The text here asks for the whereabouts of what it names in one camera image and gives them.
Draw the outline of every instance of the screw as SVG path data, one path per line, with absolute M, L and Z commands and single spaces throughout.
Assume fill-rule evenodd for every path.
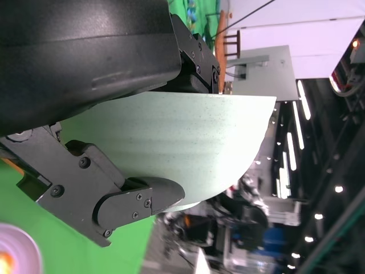
M 104 236 L 105 238 L 107 238 L 107 237 L 109 237 L 110 235 L 112 235 L 112 232 L 111 232 L 110 230 L 105 230 L 105 232 L 104 232 L 103 236 Z
M 146 201 L 144 201 L 145 208 L 149 208 L 150 206 L 151 206 L 151 200 L 147 199 Z
M 218 74 L 215 71 L 213 72 L 213 80 L 215 84 L 218 83 Z
M 64 193 L 64 188 L 60 184 L 54 186 L 53 189 L 51 190 L 51 196 L 53 198 L 61 197 L 63 193 Z
M 79 167 L 82 169 L 88 168 L 91 164 L 91 161 L 88 157 L 82 157 L 79 160 Z

